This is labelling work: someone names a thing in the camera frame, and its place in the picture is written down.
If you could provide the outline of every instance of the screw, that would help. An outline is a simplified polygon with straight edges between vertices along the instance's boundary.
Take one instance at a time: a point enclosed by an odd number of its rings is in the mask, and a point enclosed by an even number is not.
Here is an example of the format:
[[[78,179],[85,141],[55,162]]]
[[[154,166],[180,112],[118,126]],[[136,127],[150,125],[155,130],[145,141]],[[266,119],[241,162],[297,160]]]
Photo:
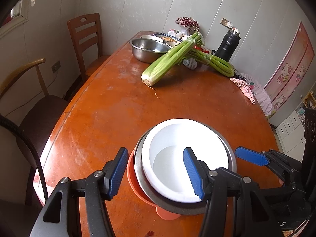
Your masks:
[[[97,170],[93,173],[95,177],[102,176],[102,174],[103,174],[102,170]]]
[[[209,175],[210,176],[217,176],[217,172],[215,170],[210,170]]]
[[[68,180],[69,180],[68,177],[63,177],[63,178],[61,178],[60,182],[61,182],[61,183],[67,183]]]
[[[251,182],[251,178],[248,176],[243,177],[242,179],[245,183],[250,183]]]

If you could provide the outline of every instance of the power socket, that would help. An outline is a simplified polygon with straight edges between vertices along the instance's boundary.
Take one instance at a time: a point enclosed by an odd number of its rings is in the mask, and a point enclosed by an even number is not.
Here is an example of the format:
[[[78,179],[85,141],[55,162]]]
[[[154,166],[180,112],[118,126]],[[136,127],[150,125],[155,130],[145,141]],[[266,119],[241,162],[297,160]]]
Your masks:
[[[227,19],[222,18],[220,23],[229,29],[233,28],[233,24],[229,22]]]
[[[57,61],[54,65],[52,65],[52,72],[55,73],[60,68],[60,61]]]

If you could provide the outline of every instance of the black thermos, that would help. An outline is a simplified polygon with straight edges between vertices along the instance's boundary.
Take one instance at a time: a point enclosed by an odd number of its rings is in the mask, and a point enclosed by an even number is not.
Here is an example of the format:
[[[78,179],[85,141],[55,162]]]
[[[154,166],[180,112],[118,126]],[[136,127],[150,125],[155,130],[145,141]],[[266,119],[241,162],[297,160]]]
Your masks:
[[[225,61],[229,61],[232,57],[235,49],[239,45],[239,30],[233,28],[228,30],[227,34],[224,36],[224,39],[217,49],[215,56],[222,58]]]

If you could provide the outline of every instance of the white bowl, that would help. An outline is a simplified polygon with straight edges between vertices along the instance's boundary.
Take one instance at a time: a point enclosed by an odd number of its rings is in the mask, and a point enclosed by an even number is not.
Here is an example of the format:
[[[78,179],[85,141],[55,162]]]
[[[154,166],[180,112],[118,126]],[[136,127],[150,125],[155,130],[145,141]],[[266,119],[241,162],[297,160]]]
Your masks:
[[[185,203],[200,202],[183,162],[183,150],[191,147],[210,170],[228,169],[226,149],[211,129],[189,119],[170,119],[155,126],[142,148],[143,170],[151,186],[162,196]]]
[[[156,40],[158,42],[163,42],[163,40],[160,37],[151,36],[151,35],[142,35],[142,36],[140,36],[140,38],[153,39],[153,40]]]
[[[173,48],[176,45],[178,45],[178,43],[177,42],[166,42],[166,45],[168,45],[169,47]]]

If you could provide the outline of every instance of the cabinet door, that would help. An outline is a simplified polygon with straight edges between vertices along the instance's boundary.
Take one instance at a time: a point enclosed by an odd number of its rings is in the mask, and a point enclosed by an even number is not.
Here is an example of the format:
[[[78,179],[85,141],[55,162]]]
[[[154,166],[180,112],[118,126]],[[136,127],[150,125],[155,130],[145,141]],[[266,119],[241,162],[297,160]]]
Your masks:
[[[289,152],[304,140],[304,127],[301,124],[282,140],[285,152]]]
[[[291,149],[286,155],[298,161],[301,161],[304,156],[305,142],[306,140],[301,141],[298,145],[296,145],[293,149]]]
[[[286,120],[283,121],[283,124],[284,124],[288,134],[290,134],[295,128],[290,117],[287,117]]]
[[[301,121],[296,113],[296,111],[293,111],[290,115],[290,119],[293,123],[294,128],[298,127],[301,124]]]
[[[279,132],[280,139],[283,139],[288,135],[288,132],[287,132],[283,122],[277,127],[277,130]]]

